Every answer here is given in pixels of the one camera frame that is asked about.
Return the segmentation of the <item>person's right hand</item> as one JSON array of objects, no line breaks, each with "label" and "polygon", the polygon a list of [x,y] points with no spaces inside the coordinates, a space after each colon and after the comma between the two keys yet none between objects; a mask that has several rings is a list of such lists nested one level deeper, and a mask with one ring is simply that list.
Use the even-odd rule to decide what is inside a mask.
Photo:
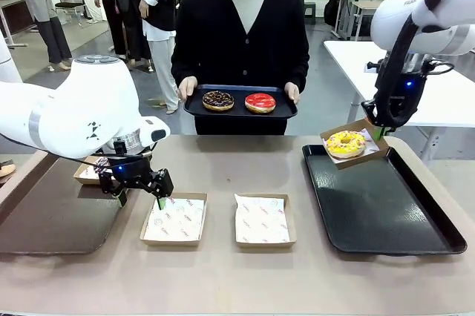
[{"label": "person's right hand", "polygon": [[178,86],[178,95],[181,100],[186,101],[193,95],[194,89],[197,87],[197,78],[188,76],[184,78]]}]

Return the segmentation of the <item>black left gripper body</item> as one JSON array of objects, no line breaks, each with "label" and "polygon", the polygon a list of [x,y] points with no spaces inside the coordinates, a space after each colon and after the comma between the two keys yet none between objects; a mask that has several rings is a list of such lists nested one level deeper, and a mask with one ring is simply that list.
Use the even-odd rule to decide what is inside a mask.
[{"label": "black left gripper body", "polygon": [[95,172],[108,171],[125,187],[143,187],[142,177],[151,170],[150,156],[100,157],[95,163]]}]

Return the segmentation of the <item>person's left hand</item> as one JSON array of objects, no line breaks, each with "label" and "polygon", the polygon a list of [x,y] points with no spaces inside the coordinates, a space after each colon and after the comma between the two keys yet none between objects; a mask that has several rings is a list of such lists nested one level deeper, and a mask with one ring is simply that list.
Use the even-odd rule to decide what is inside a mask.
[{"label": "person's left hand", "polygon": [[291,101],[293,101],[294,104],[298,104],[300,100],[300,90],[299,87],[292,83],[292,82],[287,82],[284,87],[284,91],[286,95],[289,97]]}]

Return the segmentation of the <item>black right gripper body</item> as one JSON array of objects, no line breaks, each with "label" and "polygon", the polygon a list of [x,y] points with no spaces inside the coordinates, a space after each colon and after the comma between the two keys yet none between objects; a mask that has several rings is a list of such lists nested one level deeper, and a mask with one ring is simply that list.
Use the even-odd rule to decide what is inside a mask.
[{"label": "black right gripper body", "polygon": [[390,54],[387,53],[378,71],[378,74],[384,74],[384,79],[376,80],[373,124],[379,127],[399,128],[417,111],[432,56],[409,53],[401,70],[387,68],[389,58]]}]

